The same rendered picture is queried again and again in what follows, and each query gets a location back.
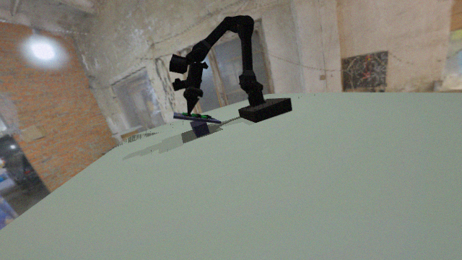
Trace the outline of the dark blue switch panel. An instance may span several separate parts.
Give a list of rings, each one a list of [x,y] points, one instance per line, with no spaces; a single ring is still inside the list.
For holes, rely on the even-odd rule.
[[[174,113],[173,118],[177,119],[184,119],[184,120],[190,120],[191,127],[193,129],[194,134],[196,135],[196,138],[201,137],[203,135],[209,134],[209,128],[207,126],[207,123],[215,123],[215,124],[220,124],[221,121],[212,118],[209,115],[201,115],[199,113]]]

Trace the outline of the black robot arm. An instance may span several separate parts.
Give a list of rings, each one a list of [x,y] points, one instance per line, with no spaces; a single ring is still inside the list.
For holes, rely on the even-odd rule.
[[[210,48],[225,34],[227,30],[237,33],[241,40],[241,52],[243,63],[243,74],[239,76],[240,87],[248,94],[250,106],[257,106],[264,102],[263,85],[256,81],[256,76],[253,72],[253,57],[251,36],[253,34],[254,21],[251,16],[238,15],[235,17],[225,17],[224,20],[208,35],[204,40],[199,41],[192,51],[186,57],[173,54],[170,61],[170,72],[188,75],[193,74],[202,78],[203,69],[208,69],[206,62],[202,62]],[[173,88],[175,91],[183,90],[189,87],[189,79],[175,79]]]

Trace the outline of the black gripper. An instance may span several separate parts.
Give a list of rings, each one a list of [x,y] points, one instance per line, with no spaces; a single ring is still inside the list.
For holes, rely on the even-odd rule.
[[[188,113],[191,113],[197,102],[200,100],[198,97],[202,98],[204,92],[200,89],[201,86],[201,78],[190,74],[188,75],[189,79],[189,87],[183,93],[184,98],[187,101],[187,109]]]

